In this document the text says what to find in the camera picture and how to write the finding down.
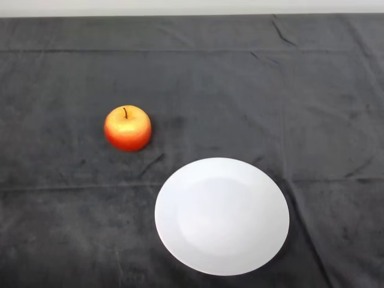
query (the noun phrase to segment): tablecloth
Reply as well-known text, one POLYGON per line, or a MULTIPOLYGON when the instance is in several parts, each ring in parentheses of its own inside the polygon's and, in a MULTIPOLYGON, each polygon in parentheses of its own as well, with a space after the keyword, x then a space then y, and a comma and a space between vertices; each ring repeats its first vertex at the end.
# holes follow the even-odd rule
POLYGON ((384 287, 384 15, 0 19, 0 287, 384 287), (140 152, 106 115, 151 117, 140 152), (161 243, 178 168, 230 157, 290 209, 260 269, 217 277, 161 243))

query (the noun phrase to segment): plate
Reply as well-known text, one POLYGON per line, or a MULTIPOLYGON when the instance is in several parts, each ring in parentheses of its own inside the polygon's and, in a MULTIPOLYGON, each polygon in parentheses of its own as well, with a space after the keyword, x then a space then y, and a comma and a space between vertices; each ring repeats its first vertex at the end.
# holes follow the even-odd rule
POLYGON ((287 202, 258 168, 208 158, 177 170, 155 206, 157 232, 185 265, 213 275, 238 275, 270 261, 289 228, 287 202))

